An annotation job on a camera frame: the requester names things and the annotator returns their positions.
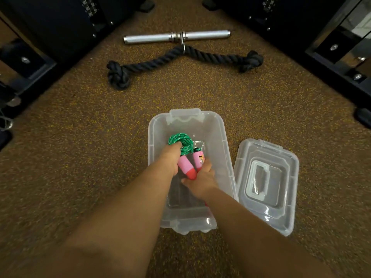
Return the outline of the person's left hand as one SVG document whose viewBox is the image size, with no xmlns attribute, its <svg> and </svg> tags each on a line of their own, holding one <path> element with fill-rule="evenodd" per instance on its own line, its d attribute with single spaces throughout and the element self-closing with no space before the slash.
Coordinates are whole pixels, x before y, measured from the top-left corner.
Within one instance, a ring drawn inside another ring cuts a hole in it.
<svg viewBox="0 0 371 278">
<path fill-rule="evenodd" d="M 181 142 L 166 145 L 159 158 L 149 167 L 154 175 L 171 180 L 178 173 L 181 148 Z"/>
</svg>

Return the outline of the person's right hand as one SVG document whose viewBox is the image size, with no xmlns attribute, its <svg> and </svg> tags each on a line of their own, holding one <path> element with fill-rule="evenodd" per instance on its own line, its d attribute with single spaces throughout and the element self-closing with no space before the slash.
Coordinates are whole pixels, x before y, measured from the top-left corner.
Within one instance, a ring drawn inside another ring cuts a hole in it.
<svg viewBox="0 0 371 278">
<path fill-rule="evenodd" d="M 223 194 L 215 180 L 215 172 L 212 169 L 210 159 L 206 159 L 201 170 L 197 173 L 195 188 L 188 188 L 191 193 L 198 199 L 206 203 L 215 202 Z"/>
</svg>

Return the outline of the green skipping rope pink handles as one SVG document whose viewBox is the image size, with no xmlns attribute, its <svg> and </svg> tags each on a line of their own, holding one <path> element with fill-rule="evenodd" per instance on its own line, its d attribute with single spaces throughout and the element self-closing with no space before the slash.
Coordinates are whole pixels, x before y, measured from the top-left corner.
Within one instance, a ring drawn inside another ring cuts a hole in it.
<svg viewBox="0 0 371 278">
<path fill-rule="evenodd" d="M 205 156 L 200 147 L 194 145 L 192 138 L 186 133 L 171 135 L 168 144 L 181 142 L 181 156 L 178 161 L 178 173 L 173 177 L 167 195 L 167 205 L 172 209 L 190 209 L 208 207 L 205 201 L 195 197 L 191 191 L 182 184 L 183 178 L 195 180 L 201 170 Z"/>
</svg>

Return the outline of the person's left forearm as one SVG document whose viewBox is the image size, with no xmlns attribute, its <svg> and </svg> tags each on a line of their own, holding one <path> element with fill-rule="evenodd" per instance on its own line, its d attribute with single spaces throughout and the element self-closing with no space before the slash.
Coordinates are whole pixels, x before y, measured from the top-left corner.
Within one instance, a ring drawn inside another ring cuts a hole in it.
<svg viewBox="0 0 371 278">
<path fill-rule="evenodd" d="M 145 278 L 177 161 L 160 158 L 52 254 L 7 278 Z"/>
</svg>

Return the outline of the person's right forearm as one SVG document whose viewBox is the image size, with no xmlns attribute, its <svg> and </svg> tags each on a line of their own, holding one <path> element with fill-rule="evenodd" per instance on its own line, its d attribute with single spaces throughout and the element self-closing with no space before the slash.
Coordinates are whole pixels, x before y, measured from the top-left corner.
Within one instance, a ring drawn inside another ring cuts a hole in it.
<svg viewBox="0 0 371 278">
<path fill-rule="evenodd" d="M 328 266 L 219 188 L 207 186 L 196 194 L 209 206 L 244 277 L 336 278 Z"/>
</svg>

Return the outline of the clear plastic storage box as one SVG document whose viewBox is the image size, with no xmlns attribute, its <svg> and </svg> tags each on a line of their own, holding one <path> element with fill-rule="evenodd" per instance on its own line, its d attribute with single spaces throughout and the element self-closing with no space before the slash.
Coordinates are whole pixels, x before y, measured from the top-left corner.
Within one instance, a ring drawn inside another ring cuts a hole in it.
<svg viewBox="0 0 371 278">
<path fill-rule="evenodd" d="M 219 188 L 239 201 L 230 158 L 225 126 L 221 116 L 199 108 L 171 110 L 153 117 L 148 126 L 148 164 L 153 163 L 172 135 L 184 133 L 191 139 L 191 149 L 178 161 L 178 173 L 171 181 L 160 226 L 186 235 L 216 229 L 217 223 L 208 206 L 195 198 L 181 180 L 195 179 L 205 158 L 212 163 Z"/>
</svg>

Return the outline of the clear plastic box lid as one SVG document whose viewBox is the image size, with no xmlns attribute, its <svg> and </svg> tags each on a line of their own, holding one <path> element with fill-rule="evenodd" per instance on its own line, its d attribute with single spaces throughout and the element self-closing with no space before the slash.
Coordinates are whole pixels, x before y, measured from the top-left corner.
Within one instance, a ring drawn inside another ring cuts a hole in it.
<svg viewBox="0 0 371 278">
<path fill-rule="evenodd" d="M 239 202 L 284 236 L 294 229 L 299 159 L 264 140 L 239 145 L 234 177 Z"/>
</svg>

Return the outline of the black gym machine frame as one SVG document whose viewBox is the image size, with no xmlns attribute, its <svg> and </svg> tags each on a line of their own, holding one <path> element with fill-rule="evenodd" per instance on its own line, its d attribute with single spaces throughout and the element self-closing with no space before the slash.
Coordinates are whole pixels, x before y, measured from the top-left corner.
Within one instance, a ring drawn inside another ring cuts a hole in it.
<svg viewBox="0 0 371 278">
<path fill-rule="evenodd" d="M 2 109 L 48 73 L 67 67 L 115 26 L 148 13 L 152 0 L 0 0 L 0 150 L 12 139 L 13 120 Z"/>
<path fill-rule="evenodd" d="M 371 129 L 371 0 L 203 0 L 313 71 L 356 104 Z"/>
</svg>

